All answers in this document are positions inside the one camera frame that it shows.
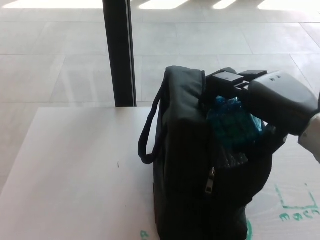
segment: zipper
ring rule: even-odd
[[[209,194],[209,195],[212,194],[212,191],[214,189],[215,176],[216,176],[216,170],[213,167],[209,172],[209,177],[206,182],[206,186],[205,186],[205,193],[206,194]]]

